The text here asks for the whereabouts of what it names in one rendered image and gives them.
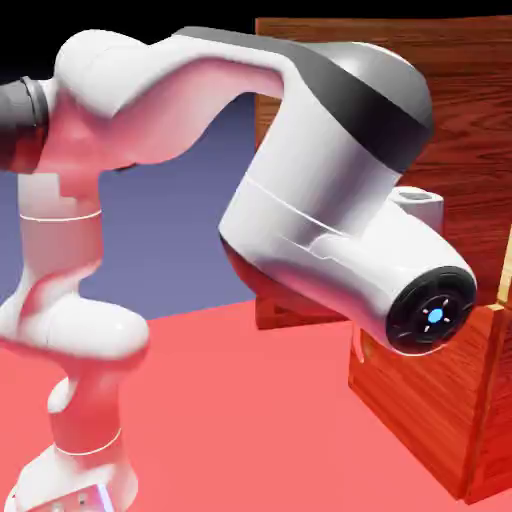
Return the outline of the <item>red wooden cabinet door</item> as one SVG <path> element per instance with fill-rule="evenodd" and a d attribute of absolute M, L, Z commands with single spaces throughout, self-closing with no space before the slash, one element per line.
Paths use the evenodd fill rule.
<path fill-rule="evenodd" d="M 360 341 L 350 388 L 453 497 L 471 504 L 512 489 L 512 307 L 474 309 L 429 355 Z"/>

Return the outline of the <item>red wooden cabinet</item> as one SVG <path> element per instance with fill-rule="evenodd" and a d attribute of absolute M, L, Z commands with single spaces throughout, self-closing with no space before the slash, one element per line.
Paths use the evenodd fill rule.
<path fill-rule="evenodd" d="M 467 326 L 484 326 L 496 312 L 512 226 L 512 15 L 259 18 L 255 31 L 303 42 L 369 42 L 423 72 L 434 137 L 401 182 L 443 196 L 445 238 L 478 281 L 478 306 Z"/>

